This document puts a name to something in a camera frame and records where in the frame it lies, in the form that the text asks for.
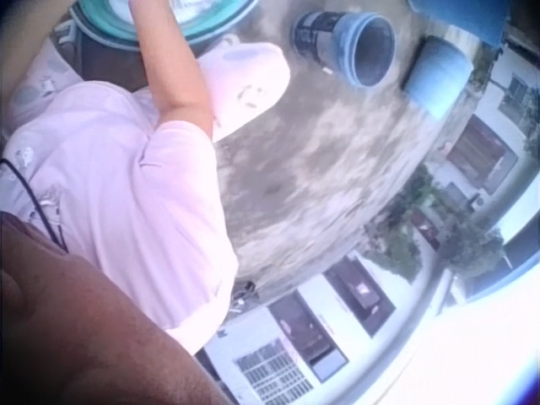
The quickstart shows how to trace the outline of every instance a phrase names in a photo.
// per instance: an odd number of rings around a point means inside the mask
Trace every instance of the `sky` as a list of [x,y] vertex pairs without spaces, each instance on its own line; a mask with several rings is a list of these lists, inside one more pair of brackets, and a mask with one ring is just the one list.
[[380,405],[495,405],[540,360],[540,264],[434,320]]

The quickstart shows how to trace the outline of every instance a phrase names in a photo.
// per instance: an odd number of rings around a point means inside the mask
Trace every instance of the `blue bucket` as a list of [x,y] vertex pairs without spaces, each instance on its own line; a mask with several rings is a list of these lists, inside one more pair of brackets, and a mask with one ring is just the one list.
[[408,0],[416,13],[456,25],[499,48],[510,0]]
[[396,50],[392,25],[376,13],[308,13],[293,26],[291,36],[300,55],[358,88],[378,84]]
[[447,40],[426,38],[403,91],[434,118],[456,102],[473,71],[473,63]]

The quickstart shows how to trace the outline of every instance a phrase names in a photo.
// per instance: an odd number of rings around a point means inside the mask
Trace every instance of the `wall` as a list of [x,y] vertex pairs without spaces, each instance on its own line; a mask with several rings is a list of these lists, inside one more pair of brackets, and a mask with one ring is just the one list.
[[512,80],[512,73],[519,75],[530,86],[538,86],[540,83],[540,72],[538,69],[511,49],[505,48],[503,55],[499,57],[499,60],[494,65],[491,73],[491,82],[488,84],[474,112],[518,156],[516,165],[512,168],[510,174],[504,179],[497,191],[489,195],[485,190],[477,190],[448,160],[441,165],[435,162],[426,162],[429,171],[434,175],[435,181],[440,183],[440,186],[445,187],[453,182],[462,190],[467,198],[471,198],[477,192],[480,192],[485,201],[484,206],[479,211],[480,213],[488,212],[495,202],[504,198],[505,194],[509,192],[509,187],[517,181],[522,181],[523,172],[530,170],[532,166],[532,159],[523,149],[526,140],[525,135],[517,125],[499,111],[500,102],[505,96],[505,91],[500,87],[504,89],[508,88]]
[[[354,314],[341,301],[324,275],[316,275],[298,288],[312,312],[348,358],[348,363],[336,375],[321,384],[292,345],[289,345],[288,351],[294,355],[297,364],[315,388],[295,402],[296,405],[332,403],[361,378],[403,328],[419,302],[435,264],[435,252],[427,241],[417,231],[414,237],[423,255],[424,265],[412,284],[363,258],[356,251],[348,255],[362,262],[371,277],[396,307],[373,338],[367,334]],[[287,341],[287,338],[266,307],[248,312],[235,320],[233,324],[225,325],[223,330],[226,332],[225,337],[214,337],[205,347],[208,356],[225,384],[235,395],[240,393],[244,403],[250,405],[259,403],[257,396],[233,360],[257,350],[276,337],[282,341]]]

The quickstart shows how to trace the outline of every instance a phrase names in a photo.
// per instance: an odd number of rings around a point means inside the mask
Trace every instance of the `black wire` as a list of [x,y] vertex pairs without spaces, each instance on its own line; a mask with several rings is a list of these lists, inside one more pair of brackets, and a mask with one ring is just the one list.
[[32,203],[34,204],[35,211],[40,215],[41,221],[45,225],[46,231],[49,234],[49,237],[51,240],[57,244],[61,249],[63,249],[65,252],[68,252],[68,248],[66,247],[65,242],[61,243],[61,241],[58,239],[57,235],[54,233],[54,230],[52,230],[51,224],[49,223],[49,220],[45,216],[45,213],[43,212],[43,208],[41,207],[40,203],[37,201],[37,198],[35,197],[34,193],[32,192],[32,189],[30,188],[30,185],[26,181],[26,179],[19,173],[17,169],[15,169],[15,166],[7,159],[1,158],[0,159],[0,165],[5,164],[19,179],[21,184],[23,185],[24,189],[28,193],[30,200],[32,200]]

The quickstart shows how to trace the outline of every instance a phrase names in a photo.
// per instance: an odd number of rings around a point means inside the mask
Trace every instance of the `window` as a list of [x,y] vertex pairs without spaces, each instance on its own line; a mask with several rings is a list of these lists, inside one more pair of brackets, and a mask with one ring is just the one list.
[[527,86],[514,74],[499,110],[529,138],[539,127],[539,99],[538,89]]
[[357,260],[345,257],[330,267],[325,277],[371,337],[396,309]]
[[268,309],[300,357],[321,382],[348,363],[300,294],[287,295],[271,304]]
[[313,389],[279,339],[235,363],[265,405],[287,405]]
[[467,205],[468,199],[463,192],[454,183],[450,182],[445,187],[445,196],[451,204],[455,204],[457,208],[463,208]]
[[517,155],[480,118],[472,116],[448,160],[477,189],[497,191],[517,163]]

